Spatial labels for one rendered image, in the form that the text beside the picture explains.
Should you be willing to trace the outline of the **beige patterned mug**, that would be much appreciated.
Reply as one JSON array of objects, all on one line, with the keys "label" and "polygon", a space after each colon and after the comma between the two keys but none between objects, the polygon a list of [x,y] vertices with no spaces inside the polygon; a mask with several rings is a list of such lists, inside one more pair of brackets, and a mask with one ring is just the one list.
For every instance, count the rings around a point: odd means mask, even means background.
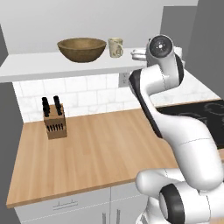
[{"label": "beige patterned mug", "polygon": [[121,38],[110,38],[108,48],[111,58],[120,58],[123,55],[123,40]]}]

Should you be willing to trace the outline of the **wooden knife block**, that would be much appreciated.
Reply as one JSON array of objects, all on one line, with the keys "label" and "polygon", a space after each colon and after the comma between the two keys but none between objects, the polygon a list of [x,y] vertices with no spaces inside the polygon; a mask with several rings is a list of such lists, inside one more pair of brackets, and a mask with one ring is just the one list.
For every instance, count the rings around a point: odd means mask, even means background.
[{"label": "wooden knife block", "polygon": [[60,109],[61,115],[54,105],[50,105],[49,116],[44,116],[46,133],[49,139],[67,137],[67,124],[64,108]]}]

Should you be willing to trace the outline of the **grey cupboard door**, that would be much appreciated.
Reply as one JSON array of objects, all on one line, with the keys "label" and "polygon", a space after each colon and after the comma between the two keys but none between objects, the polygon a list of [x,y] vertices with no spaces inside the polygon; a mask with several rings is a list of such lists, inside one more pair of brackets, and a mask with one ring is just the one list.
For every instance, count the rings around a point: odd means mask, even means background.
[{"label": "grey cupboard door", "polygon": [[110,189],[110,224],[116,224],[116,210],[121,210],[120,224],[136,224],[144,211],[148,197],[142,195],[134,182],[112,186]]},{"label": "grey cupboard door", "polygon": [[102,213],[106,213],[106,224],[110,224],[109,210],[104,206],[69,211],[67,213],[27,221],[23,224],[102,224]]}]

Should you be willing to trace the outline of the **grey drawer front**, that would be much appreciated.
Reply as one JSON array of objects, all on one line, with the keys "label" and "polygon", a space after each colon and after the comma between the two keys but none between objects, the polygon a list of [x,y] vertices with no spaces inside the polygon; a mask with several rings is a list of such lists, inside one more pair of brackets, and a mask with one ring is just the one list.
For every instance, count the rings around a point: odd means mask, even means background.
[{"label": "grey drawer front", "polygon": [[[72,206],[65,209],[53,210],[53,206],[58,203],[69,203],[71,200],[78,201],[78,206]],[[110,189],[100,189],[91,192],[83,192],[57,199],[50,199],[25,206],[15,208],[17,217],[21,224],[27,221],[33,221],[39,218],[50,217],[56,214],[63,214],[69,211],[78,211],[90,207],[106,207],[109,211]]]}]

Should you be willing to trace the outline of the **black hob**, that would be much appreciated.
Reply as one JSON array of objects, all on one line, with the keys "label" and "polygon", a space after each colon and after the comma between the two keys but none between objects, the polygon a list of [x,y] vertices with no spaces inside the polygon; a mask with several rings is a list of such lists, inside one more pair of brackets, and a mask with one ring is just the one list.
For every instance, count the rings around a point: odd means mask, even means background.
[{"label": "black hob", "polygon": [[200,101],[157,107],[160,113],[171,116],[190,116],[202,121],[209,129],[218,149],[224,149],[224,101]]}]

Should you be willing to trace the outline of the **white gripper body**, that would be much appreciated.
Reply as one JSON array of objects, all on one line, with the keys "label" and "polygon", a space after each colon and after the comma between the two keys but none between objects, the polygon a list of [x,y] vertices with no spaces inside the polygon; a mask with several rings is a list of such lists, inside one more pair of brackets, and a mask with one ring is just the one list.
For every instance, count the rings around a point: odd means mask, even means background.
[{"label": "white gripper body", "polygon": [[131,53],[133,60],[146,61],[146,50],[145,49],[134,49]]}]

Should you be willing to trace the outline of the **white wall shelf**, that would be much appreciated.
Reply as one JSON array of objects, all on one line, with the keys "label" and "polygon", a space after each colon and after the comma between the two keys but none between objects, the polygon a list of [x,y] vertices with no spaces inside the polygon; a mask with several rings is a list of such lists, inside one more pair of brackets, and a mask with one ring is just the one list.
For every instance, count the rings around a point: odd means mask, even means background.
[{"label": "white wall shelf", "polygon": [[72,62],[60,52],[11,54],[0,66],[0,83],[129,73],[146,67],[144,61],[132,59],[132,51],[132,48],[125,48],[121,58],[113,59],[106,49],[97,60],[89,63]]}]

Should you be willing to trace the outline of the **grey wall socket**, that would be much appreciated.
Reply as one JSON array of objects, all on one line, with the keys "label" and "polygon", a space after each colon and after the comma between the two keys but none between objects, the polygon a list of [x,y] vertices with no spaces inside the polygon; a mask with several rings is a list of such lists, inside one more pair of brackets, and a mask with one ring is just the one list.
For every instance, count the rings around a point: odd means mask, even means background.
[{"label": "grey wall socket", "polygon": [[129,85],[129,77],[129,73],[119,73],[118,87],[126,88]]}]

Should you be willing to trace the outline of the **grey tall cabinet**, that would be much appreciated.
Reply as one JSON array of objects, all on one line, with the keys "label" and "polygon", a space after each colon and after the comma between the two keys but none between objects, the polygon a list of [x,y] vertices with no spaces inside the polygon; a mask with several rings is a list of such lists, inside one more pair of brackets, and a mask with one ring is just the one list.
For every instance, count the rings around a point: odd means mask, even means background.
[{"label": "grey tall cabinet", "polygon": [[0,83],[0,224],[20,224],[6,200],[22,128],[14,87],[11,82]]},{"label": "grey tall cabinet", "polygon": [[160,32],[182,48],[185,69],[224,100],[224,0],[165,6]]}]

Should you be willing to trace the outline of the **brown wooden bowl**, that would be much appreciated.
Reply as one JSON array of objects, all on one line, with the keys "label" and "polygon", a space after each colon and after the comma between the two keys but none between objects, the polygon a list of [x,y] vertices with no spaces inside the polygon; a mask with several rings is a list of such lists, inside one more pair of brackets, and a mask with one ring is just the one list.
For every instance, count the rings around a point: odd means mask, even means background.
[{"label": "brown wooden bowl", "polygon": [[61,40],[57,46],[60,52],[72,62],[88,63],[97,60],[107,43],[98,38],[69,38]]}]

